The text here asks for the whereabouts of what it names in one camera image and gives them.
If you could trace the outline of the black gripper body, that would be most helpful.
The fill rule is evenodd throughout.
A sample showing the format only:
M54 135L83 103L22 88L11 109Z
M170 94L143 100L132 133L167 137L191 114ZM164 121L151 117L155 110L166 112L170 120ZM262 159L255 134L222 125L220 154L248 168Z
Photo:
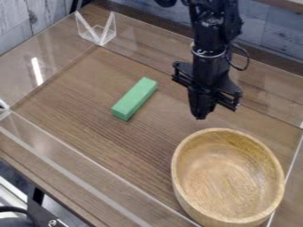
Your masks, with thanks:
M239 107L243 91L228 77L231 51L223 48L220 51L203 51L191 49L194 62L175 61L172 63L172 80L187 89L194 87L203 95L212 92L218 105L231 111Z

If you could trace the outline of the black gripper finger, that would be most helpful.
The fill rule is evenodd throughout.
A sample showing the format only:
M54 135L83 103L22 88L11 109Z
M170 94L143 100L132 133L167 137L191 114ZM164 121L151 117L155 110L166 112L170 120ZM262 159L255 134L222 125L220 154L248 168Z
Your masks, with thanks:
M190 107L191 113L196 119L204 118L204 107L202 104L203 95L202 93L194 88L188 88L188 100L190 100Z
M214 111L216 106L215 95L212 92L204 94L204 118Z

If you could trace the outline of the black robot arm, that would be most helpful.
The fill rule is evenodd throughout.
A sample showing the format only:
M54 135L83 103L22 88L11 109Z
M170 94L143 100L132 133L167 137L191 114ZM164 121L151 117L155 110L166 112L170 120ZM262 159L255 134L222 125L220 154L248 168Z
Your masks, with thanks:
M194 117L204 120L222 105L235 111L243 91L230 78L234 40L242 33L243 21L238 0L182 0L188 7L194 42L191 63L172 63L172 80L188 90L190 108Z

